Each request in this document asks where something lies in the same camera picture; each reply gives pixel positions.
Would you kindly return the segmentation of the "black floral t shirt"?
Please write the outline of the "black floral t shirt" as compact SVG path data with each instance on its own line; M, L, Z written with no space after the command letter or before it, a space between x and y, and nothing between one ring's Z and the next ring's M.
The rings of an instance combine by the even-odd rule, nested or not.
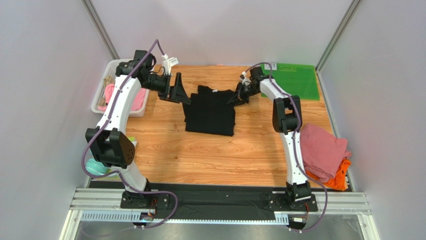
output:
M234 135L236 112L232 104L227 104L233 95L232 90L216 90L199 85L197 93L192 93L190 104L183 105L187 132L221 135Z

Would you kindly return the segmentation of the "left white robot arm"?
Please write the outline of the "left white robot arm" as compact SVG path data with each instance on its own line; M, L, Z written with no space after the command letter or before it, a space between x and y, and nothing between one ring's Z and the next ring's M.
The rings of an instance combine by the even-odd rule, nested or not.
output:
M125 135L133 102L141 89L158 93L160 100L191 103L183 84L182 74L177 72L171 85L171 69L179 63L176 57L162 55L163 73L153 71L156 59L146 50L136 50L130 61L121 61L115 69L115 85L103 117L95 128L85 133L87 146L94 159L117 174L128 192L147 194L149 181L140 173L134 162L136 147Z

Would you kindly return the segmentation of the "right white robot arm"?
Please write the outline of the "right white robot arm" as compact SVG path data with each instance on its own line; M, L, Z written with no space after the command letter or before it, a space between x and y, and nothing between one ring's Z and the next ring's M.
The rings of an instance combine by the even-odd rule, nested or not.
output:
M240 82L228 105L247 104L250 97L264 94L272 102L272 126L282 140L287 165L286 195L290 203L311 198L312 190L303 165L301 150L302 109L300 98L284 91L273 78L265 74L260 64L240 75Z

